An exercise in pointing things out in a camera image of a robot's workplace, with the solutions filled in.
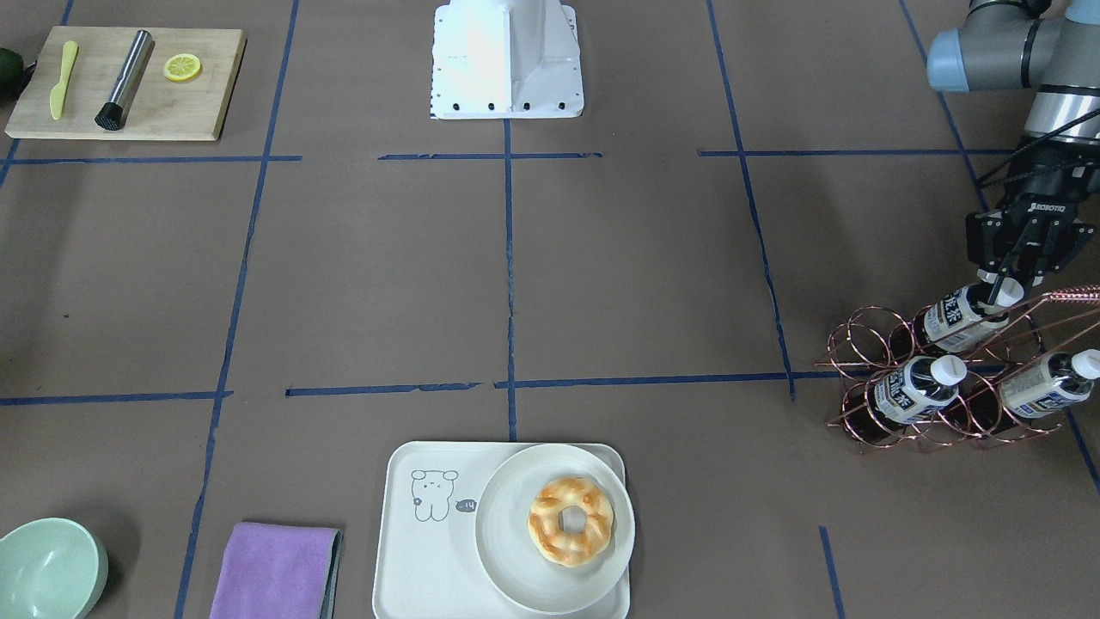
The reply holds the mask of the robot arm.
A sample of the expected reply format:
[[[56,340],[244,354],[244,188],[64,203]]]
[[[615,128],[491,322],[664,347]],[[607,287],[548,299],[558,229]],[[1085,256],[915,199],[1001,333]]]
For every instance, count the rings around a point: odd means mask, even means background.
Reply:
[[[1072,1],[1046,20],[1048,1],[974,1],[961,27],[943,31],[926,55],[941,93],[1032,89],[1015,150],[978,177],[1001,187],[991,211],[967,215],[968,259],[996,299],[1005,279],[1032,289],[1064,269],[1097,233],[1078,208],[1097,194],[1099,8]]]

